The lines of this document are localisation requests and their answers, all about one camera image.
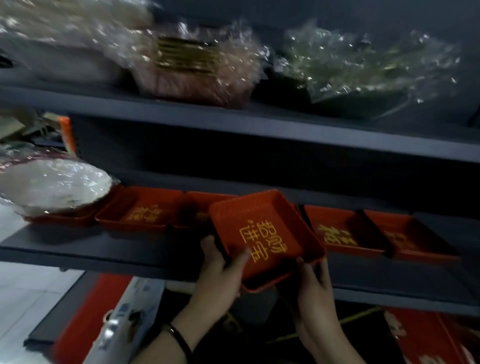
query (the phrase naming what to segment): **white plate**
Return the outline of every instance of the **white plate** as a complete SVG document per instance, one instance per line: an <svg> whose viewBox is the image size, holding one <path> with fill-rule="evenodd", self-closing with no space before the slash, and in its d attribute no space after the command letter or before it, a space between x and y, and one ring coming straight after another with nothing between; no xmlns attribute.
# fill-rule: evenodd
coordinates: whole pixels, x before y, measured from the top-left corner
<svg viewBox="0 0 480 364"><path fill-rule="evenodd" d="M109 193L112 178L91 164L37 159L0 173L0 194L24 216L55 213L91 204Z"/></svg>

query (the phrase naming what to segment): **black bracelet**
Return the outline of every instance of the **black bracelet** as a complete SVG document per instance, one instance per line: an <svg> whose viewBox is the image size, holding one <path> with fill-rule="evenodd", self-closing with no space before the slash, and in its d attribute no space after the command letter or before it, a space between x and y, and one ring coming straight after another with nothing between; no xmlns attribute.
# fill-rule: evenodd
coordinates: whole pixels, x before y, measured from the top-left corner
<svg viewBox="0 0 480 364"><path fill-rule="evenodd" d="M163 326L163 329L172 334L172 336L175 338L183 352L185 353L185 356L187 357L187 363L192 363L193 359L193 354L192 350L190 349L190 346L188 346L187 342L183 338L183 336L179 333L179 331L172 326L172 324L165 324Z"/></svg>

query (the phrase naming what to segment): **plastic-wrapped package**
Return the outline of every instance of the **plastic-wrapped package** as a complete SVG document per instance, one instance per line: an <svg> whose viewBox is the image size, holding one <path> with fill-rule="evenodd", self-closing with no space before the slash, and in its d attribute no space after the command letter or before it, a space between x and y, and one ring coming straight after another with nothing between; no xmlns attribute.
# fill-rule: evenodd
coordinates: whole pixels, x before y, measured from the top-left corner
<svg viewBox="0 0 480 364"><path fill-rule="evenodd" d="M366 35L330 32L318 28L316 21L286 31L285 37L274 71L305 87L312 104L345 95L387 96L396 99L393 112L452 92L457 82L453 69L460 60L459 48L416 31L381 49Z"/></svg>
<svg viewBox="0 0 480 364"><path fill-rule="evenodd" d="M195 29L179 22L148 30L125 29L110 54L132 69L147 94L239 108L259 82L269 50L242 22Z"/></svg>
<svg viewBox="0 0 480 364"><path fill-rule="evenodd" d="M24 217L77 211L107 196L118 183L67 153L0 147L0 204Z"/></svg>
<svg viewBox="0 0 480 364"><path fill-rule="evenodd" d="M114 84L103 48L123 27L153 24L148 0L0 0L0 49L46 80Z"/></svg>

